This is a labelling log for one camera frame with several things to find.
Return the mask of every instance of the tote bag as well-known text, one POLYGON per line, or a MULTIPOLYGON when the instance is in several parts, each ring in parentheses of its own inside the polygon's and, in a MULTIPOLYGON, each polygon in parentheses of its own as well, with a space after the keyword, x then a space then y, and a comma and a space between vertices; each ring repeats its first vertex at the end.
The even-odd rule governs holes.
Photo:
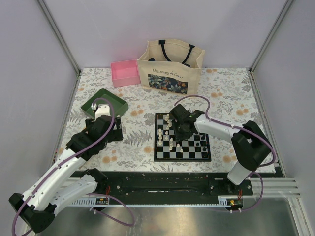
POLYGON ((197 94, 205 51, 176 39, 148 42, 137 60, 141 84, 149 89, 197 94))

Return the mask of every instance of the pink plastic container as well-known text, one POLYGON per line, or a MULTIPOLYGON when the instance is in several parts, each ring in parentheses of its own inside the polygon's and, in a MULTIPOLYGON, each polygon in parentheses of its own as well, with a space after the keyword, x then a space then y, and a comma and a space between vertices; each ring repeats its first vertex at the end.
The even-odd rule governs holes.
POLYGON ((140 83, 137 60, 124 60, 110 64, 114 87, 140 83))

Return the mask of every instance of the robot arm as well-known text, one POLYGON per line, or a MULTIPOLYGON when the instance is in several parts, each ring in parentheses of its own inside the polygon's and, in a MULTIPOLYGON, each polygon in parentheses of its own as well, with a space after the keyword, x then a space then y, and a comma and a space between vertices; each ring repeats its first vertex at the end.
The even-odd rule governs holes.
POLYGON ((106 176, 97 169, 86 171, 80 180, 67 188, 60 189, 62 184, 78 168, 84 165, 93 155, 103 150, 108 142, 123 139, 121 121, 120 118, 116 118, 113 127, 104 139, 62 165, 67 158, 75 155, 77 152, 85 149, 102 137, 105 131, 110 127, 112 118, 110 116, 109 106, 101 104, 98 108, 92 107, 92 109, 96 110, 95 120, 87 119, 85 121, 86 128, 72 136, 71 140, 66 145, 67 148, 57 158, 53 166, 31 188, 26 190, 23 194, 14 193, 9 199, 13 208, 18 211, 26 199, 31 196, 20 213, 20 217, 35 233, 46 229, 61 210, 78 198, 88 193, 95 191, 102 193, 106 190, 106 176), (46 179, 44 184, 33 194, 35 188, 44 179, 46 179))
MULTIPOLYGON (((196 110, 191 113, 179 104, 170 111, 170 114, 175 118, 172 125, 176 141, 186 140, 195 132, 199 132, 216 136, 233 144, 238 162, 228 173, 227 177, 235 185, 241 184, 271 152, 258 138, 247 132, 223 125, 222 123, 226 123, 225 121, 215 119, 219 121, 218 123, 208 120, 203 111, 196 110)), ((246 124, 238 126, 257 134, 269 142, 255 122, 248 121, 246 124)))

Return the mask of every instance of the bag handle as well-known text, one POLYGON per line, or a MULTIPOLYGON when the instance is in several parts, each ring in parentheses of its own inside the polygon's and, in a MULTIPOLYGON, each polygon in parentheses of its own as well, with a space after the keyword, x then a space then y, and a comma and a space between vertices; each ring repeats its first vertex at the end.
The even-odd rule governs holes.
MULTIPOLYGON (((165 42, 166 42, 165 39, 159 40, 159 41, 158 41, 158 44, 161 45, 162 51, 163 51, 163 55, 165 56, 166 60, 167 60, 167 61, 171 61, 170 58, 168 58, 168 56, 167 56, 167 54, 166 54, 166 51, 165 51, 165 47, 164 47, 165 42)), ((188 52, 188 54, 187 54, 185 60, 182 62, 182 64, 185 64, 185 63, 186 63, 186 61, 188 60, 188 58, 189 58, 189 56, 190 56, 190 54, 191 54, 191 52, 192 52, 192 49, 193 49, 194 47, 195 47, 195 46, 189 44, 189 52, 188 52)))

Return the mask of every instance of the shiny gray floor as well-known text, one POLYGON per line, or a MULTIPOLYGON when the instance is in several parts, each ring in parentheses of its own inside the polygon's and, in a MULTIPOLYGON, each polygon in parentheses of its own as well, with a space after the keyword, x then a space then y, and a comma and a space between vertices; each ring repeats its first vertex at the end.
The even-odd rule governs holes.
MULTIPOLYGON (((246 199, 246 205, 254 203, 246 199)), ((133 208, 133 228, 94 215, 87 208, 67 207, 39 236, 297 236, 289 205, 285 199, 263 199, 244 213, 220 213, 206 208, 133 208)), ((104 212, 128 222, 122 207, 104 212)))

